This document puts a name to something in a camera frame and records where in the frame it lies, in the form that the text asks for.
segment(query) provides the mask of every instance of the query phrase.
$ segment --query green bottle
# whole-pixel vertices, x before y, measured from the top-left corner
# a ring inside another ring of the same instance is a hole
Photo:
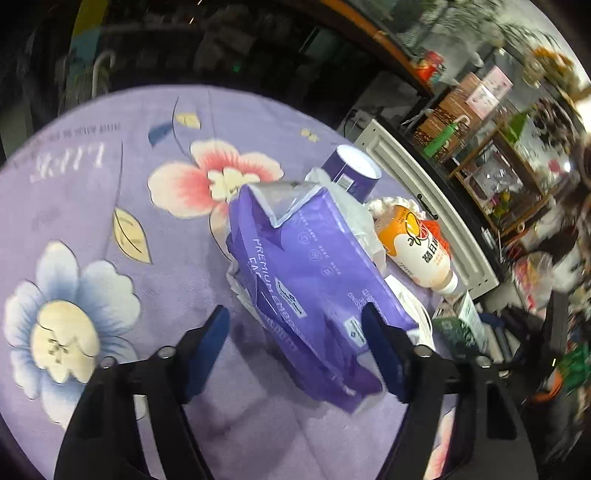
[[[433,155],[435,155],[439,149],[445,145],[445,142],[447,142],[452,135],[456,132],[457,130],[457,122],[452,122],[451,124],[449,124],[447,127],[445,127],[443,129],[443,132],[441,132],[438,136],[436,136],[433,141],[431,143],[429,143],[429,145],[427,145],[425,147],[425,150],[423,150],[423,153],[428,156],[429,158],[433,158]]]

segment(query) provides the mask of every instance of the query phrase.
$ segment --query blue flower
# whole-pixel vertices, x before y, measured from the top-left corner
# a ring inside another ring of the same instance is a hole
[[[14,381],[64,429],[96,364],[138,359],[120,335],[139,318],[131,280],[101,260],[79,271],[61,242],[47,245],[36,283],[23,281],[5,304],[4,335],[13,347]],[[138,412],[145,409],[136,401]]]

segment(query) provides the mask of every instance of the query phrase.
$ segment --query purple tablecloth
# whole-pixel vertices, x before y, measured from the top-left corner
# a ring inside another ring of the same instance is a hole
[[[302,179],[342,142],[272,100],[156,87],[89,102],[9,159],[0,174],[0,411],[45,477],[101,357],[145,358],[220,303],[230,338],[186,407],[214,476],[375,478],[405,407],[388,395],[350,416],[302,393],[230,291],[212,235],[225,192]],[[386,195],[408,192],[384,177],[372,196]],[[391,268],[432,312],[431,292]],[[139,425],[151,472],[163,478],[148,419]]]

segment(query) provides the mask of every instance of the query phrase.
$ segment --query pink flower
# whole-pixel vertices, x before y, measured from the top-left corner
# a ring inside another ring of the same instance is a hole
[[[453,420],[455,416],[456,409],[453,408],[440,420],[437,432],[441,443],[431,452],[431,458],[423,475],[423,480],[434,480],[441,477],[447,459],[449,443],[452,439]]]
[[[262,153],[240,155],[221,140],[195,141],[190,150],[196,165],[174,161],[152,172],[148,178],[152,202],[177,218],[210,215],[212,235],[228,257],[228,201],[245,183],[279,180],[283,170]]]

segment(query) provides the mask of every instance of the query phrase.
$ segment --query tissue package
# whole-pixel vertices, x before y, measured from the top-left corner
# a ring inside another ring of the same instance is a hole
[[[298,386],[353,412],[367,395],[382,391],[372,361],[368,368],[357,362],[371,357],[361,329],[363,306],[373,302],[390,325],[409,330],[417,324],[324,187],[291,202],[279,222],[270,221],[268,203],[263,207],[259,199],[258,187],[244,186],[229,204],[227,245],[237,264],[232,277],[248,293]]]

